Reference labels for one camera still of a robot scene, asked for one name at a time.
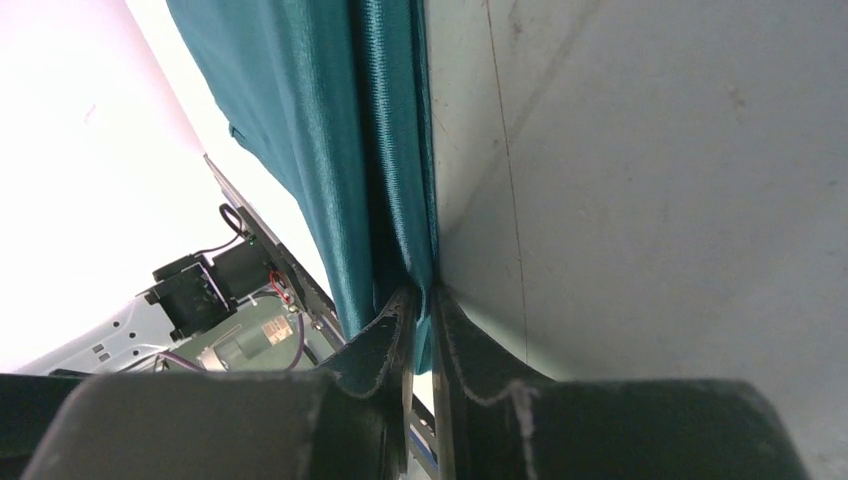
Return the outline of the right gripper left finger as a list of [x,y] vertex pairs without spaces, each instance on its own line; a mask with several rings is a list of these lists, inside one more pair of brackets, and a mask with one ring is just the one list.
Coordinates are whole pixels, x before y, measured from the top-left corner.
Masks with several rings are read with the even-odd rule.
[[59,408],[27,479],[395,479],[407,468],[418,292],[319,366],[97,375]]

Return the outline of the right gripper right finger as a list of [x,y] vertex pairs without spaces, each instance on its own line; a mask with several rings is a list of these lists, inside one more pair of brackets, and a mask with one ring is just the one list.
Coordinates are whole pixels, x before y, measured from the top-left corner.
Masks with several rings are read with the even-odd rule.
[[431,293],[444,479],[805,479],[776,410],[736,380],[556,381]]

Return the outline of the teal cloth napkin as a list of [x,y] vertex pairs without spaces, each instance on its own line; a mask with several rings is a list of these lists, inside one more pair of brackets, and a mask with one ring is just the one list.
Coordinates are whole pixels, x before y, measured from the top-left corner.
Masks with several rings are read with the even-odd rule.
[[231,136],[295,198],[344,333],[438,259],[420,1],[172,1]]

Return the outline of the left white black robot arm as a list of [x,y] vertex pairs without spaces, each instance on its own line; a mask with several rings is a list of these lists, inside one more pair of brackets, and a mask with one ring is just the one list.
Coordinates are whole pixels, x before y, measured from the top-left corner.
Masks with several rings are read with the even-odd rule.
[[108,320],[16,372],[47,376],[129,369],[233,316],[267,284],[272,268],[265,248],[250,241],[212,258],[186,255],[155,270],[155,284]]

